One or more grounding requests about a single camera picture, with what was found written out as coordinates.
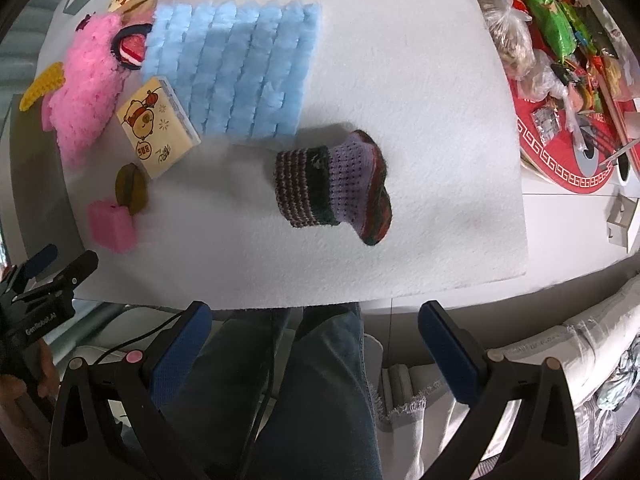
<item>person's leg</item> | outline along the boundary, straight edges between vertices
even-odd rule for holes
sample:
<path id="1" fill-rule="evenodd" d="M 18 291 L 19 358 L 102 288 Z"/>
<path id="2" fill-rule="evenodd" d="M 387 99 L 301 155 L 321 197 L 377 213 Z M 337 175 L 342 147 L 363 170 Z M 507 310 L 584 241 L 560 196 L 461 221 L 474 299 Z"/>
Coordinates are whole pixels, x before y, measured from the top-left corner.
<path id="1" fill-rule="evenodd" d="M 233 313 L 205 343 L 176 398 L 161 409 L 184 448 L 216 478 L 235 476 L 268 373 L 271 338 L 277 345 L 288 319 L 283 308 Z M 131 430 L 123 439 L 140 455 Z"/>
<path id="2" fill-rule="evenodd" d="M 250 479 L 382 480 L 363 335 L 356 303 L 305 309 Z"/>

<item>pink fluffy plush toy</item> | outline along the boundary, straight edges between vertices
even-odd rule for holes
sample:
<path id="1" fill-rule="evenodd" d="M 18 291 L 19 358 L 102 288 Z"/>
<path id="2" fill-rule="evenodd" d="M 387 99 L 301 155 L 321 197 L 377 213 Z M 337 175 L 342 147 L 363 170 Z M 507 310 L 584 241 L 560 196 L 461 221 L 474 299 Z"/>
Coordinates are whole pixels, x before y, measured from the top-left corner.
<path id="1" fill-rule="evenodd" d="M 91 17 L 77 30 L 65 57 L 65 83 L 48 102 L 62 163 L 77 167 L 109 122 L 129 71 L 111 53 L 122 28 L 114 12 Z"/>

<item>cartoon tissue package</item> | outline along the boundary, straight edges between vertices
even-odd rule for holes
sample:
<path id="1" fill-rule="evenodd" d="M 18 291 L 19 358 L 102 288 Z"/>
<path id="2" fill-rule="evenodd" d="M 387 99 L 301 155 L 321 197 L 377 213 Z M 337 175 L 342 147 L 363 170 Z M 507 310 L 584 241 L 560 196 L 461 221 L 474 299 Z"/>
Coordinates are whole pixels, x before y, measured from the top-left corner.
<path id="1" fill-rule="evenodd" d="M 200 143 L 200 137 L 163 77 L 153 77 L 142 85 L 116 116 L 151 178 L 163 174 Z"/>

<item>blue fluffy mat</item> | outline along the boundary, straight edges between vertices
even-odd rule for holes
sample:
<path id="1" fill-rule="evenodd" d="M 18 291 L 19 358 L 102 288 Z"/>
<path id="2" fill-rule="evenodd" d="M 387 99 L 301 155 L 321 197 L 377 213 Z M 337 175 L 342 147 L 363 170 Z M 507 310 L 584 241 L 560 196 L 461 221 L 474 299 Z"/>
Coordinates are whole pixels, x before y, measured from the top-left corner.
<path id="1" fill-rule="evenodd" d="M 168 79 L 196 131 L 232 142 L 292 144 L 320 8 L 158 5 L 142 79 Z"/>

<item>human hand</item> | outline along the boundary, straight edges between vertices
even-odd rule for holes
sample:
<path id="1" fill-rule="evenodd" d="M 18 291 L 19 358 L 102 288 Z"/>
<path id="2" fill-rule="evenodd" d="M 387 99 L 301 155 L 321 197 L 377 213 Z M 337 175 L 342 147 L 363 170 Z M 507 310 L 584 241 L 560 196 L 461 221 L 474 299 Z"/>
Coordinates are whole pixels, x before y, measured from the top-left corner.
<path id="1" fill-rule="evenodd" d="M 60 389 L 60 375 L 53 364 L 51 348 L 43 339 L 38 341 L 38 345 L 40 346 L 40 367 L 42 368 L 38 396 L 41 398 L 56 396 Z M 27 426 L 27 421 L 15 401 L 26 392 L 27 385 L 24 381 L 11 375 L 0 375 L 0 405 L 7 412 L 11 422 L 21 428 Z"/>

